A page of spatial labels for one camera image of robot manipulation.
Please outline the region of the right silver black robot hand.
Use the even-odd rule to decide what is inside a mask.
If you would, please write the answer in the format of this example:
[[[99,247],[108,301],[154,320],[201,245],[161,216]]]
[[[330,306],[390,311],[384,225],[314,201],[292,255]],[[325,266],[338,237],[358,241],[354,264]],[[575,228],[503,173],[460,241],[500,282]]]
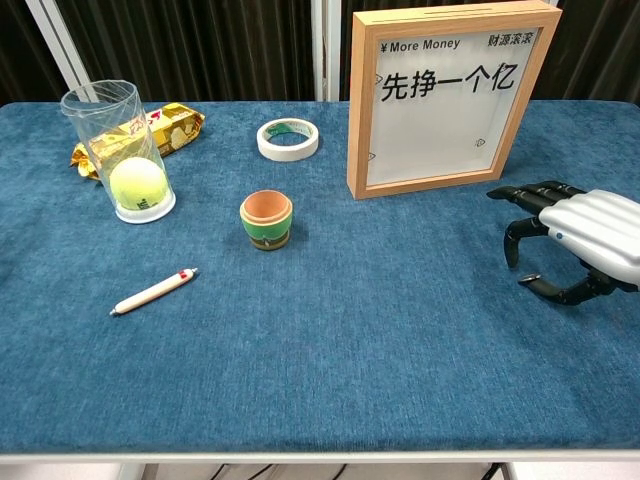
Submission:
[[[539,274],[519,280],[537,296],[559,305],[576,306],[620,289],[639,290],[639,204],[622,195],[593,189],[584,191],[559,181],[523,186],[501,186],[487,193],[529,212],[529,218],[511,222],[503,250],[507,265],[519,261],[523,238],[548,236],[576,256],[586,277],[559,288]]]

